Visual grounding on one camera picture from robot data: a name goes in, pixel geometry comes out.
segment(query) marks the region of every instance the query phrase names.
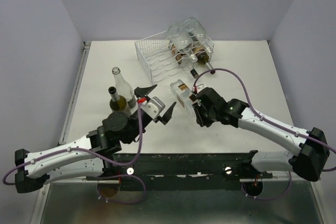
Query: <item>wire basket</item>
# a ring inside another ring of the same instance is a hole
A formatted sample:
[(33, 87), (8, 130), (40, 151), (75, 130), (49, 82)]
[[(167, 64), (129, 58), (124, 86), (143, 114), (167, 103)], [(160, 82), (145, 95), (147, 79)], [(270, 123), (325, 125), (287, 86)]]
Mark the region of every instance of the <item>wire basket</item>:
[[(210, 47), (214, 49), (211, 39)], [(179, 73), (183, 69), (182, 60), (189, 60), (188, 56), (181, 56), (177, 50), (173, 49), (173, 43), (166, 31), (136, 41), (135, 48), (138, 61), (152, 84)]]

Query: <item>white wall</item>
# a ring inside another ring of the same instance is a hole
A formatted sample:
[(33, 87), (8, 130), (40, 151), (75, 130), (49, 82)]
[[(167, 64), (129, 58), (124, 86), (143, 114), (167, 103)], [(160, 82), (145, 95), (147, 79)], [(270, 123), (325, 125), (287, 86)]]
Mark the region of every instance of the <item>white wall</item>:
[[(0, 174), (56, 146), (82, 42), (61, 0), (0, 0)], [(36, 194), (0, 184), (0, 223), (29, 223)]]
[(82, 39), (140, 39), (196, 16), (213, 39), (271, 39), (292, 0), (62, 0)]
[[(270, 43), (289, 109), (298, 126), (324, 130), (336, 147), (336, 0), (294, 0)], [(336, 165), (331, 154), (328, 167)], [(336, 172), (322, 174), (336, 220)]]

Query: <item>white wire rack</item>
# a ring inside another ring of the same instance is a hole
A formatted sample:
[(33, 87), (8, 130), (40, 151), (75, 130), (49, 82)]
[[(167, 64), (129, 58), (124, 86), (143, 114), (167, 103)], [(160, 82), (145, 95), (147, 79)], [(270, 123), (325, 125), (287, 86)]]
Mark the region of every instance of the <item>white wire rack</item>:
[[(213, 50), (214, 43), (212, 40), (210, 43)], [(138, 61), (152, 84), (174, 76), (182, 70), (179, 64), (181, 61), (177, 61), (176, 56), (179, 56), (179, 60), (187, 59), (187, 56), (181, 57), (180, 53), (172, 47), (173, 43), (166, 31), (135, 42)]]

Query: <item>white table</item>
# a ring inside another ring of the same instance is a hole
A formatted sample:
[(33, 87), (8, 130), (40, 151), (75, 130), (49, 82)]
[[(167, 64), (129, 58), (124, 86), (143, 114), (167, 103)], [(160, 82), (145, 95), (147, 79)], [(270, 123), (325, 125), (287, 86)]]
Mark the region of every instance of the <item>white table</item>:
[[(114, 85), (112, 67), (119, 67), (124, 78), (133, 86), (148, 87), (150, 82), (137, 60), (134, 41), (94, 41), (80, 85), (67, 142), (95, 130), (110, 113), (108, 87)], [(266, 41), (215, 41), (212, 57), (214, 67), (227, 68), (244, 81), (256, 109), (268, 116), (291, 124), (278, 75)], [(168, 108), (176, 98), (170, 91), (170, 83), (183, 80), (190, 88), (192, 76), (182, 71), (164, 79), (150, 96), (159, 97)], [(200, 79), (214, 88), (227, 101), (238, 98), (246, 101), (239, 82), (229, 73), (207, 74)], [(123, 152), (136, 152), (138, 145), (123, 145)], [(213, 124), (199, 127), (177, 104), (173, 118), (166, 125), (150, 123), (144, 134), (143, 153), (215, 153), (278, 151), (282, 147), (255, 133), (232, 126)]]

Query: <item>wall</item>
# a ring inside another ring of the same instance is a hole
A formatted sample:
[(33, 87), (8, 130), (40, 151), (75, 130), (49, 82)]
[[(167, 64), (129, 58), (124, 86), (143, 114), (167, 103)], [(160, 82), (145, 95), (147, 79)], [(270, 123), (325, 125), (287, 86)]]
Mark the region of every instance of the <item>wall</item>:
[(196, 16), (213, 39), (271, 39), (292, 0), (62, 0), (84, 40), (141, 39)]
[[(56, 146), (82, 42), (61, 0), (0, 0), (0, 174), (14, 152)], [(0, 223), (29, 223), (36, 194), (0, 184)]]
[[(294, 0), (270, 43), (294, 123), (324, 130), (336, 147), (336, 0)], [(327, 167), (336, 165), (331, 154)], [(336, 173), (322, 174), (336, 220)]]

